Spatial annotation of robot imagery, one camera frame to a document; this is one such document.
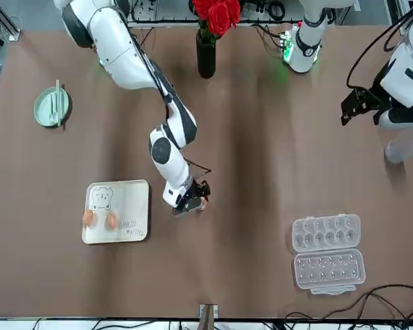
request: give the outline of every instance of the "red rose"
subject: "red rose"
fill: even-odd
[[[208,19],[208,9],[215,3],[215,0],[193,0],[195,11],[203,21]]]
[[[240,22],[240,4],[238,0],[224,0],[228,7],[229,21],[232,25]]]
[[[209,31],[218,36],[223,36],[231,27],[228,7],[224,2],[214,3],[208,10],[208,18]]]

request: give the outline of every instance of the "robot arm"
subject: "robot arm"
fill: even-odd
[[[78,46],[96,48],[100,64],[119,87],[151,87],[160,92],[167,116],[151,132],[149,150],[156,168],[167,181],[163,198],[176,215],[203,208],[210,195],[209,186],[205,181],[198,184],[194,180],[180,152],[195,139],[195,119],[159,66],[148,59],[138,41],[132,38],[125,19],[128,7],[123,10],[123,2],[71,0],[63,8],[67,33]]]
[[[400,26],[411,19],[413,9],[396,24]],[[375,77],[372,87],[354,87],[341,108],[343,125],[359,114],[376,111],[373,116],[376,125],[386,129],[413,128],[413,24]]]
[[[353,5],[354,0],[299,0],[304,8],[300,26],[293,26],[282,35],[287,39],[283,59],[299,73],[310,70],[317,60],[321,39],[328,25],[327,8],[344,8]]]

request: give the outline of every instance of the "egg carton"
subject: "egg carton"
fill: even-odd
[[[355,214],[309,217],[293,224],[295,280],[313,294],[354,291],[366,280],[363,256],[355,249],[361,240],[361,220]]]

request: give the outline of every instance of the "tabletop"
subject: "tabletop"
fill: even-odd
[[[64,32],[22,34],[0,80],[0,316],[194,318],[202,303],[223,318],[323,316],[371,287],[413,285],[413,160],[385,165],[394,134],[371,115],[346,127],[339,119],[347,73],[382,29],[329,28],[312,71],[299,75],[254,28],[239,27],[218,41],[209,80],[197,72],[195,29],[152,32],[146,52],[198,123],[184,156],[212,169],[208,208],[182,218],[162,200],[148,151],[165,118],[159,93],[117,87]],[[376,46],[352,82],[369,86],[388,56]],[[33,104],[56,79],[72,112],[64,129],[46,129]],[[84,244],[86,188],[128,179],[151,186],[148,239]],[[294,282],[291,225],[339,213],[361,217],[366,281],[313,296]],[[413,291],[385,296],[413,310]],[[375,301],[364,315],[390,317]]]

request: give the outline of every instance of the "plate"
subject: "plate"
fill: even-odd
[[[61,109],[60,124],[63,123],[69,111],[69,96],[60,88],[63,108]],[[58,126],[58,113],[56,112],[56,87],[45,89],[36,99],[34,104],[34,117],[36,122],[44,127]]]

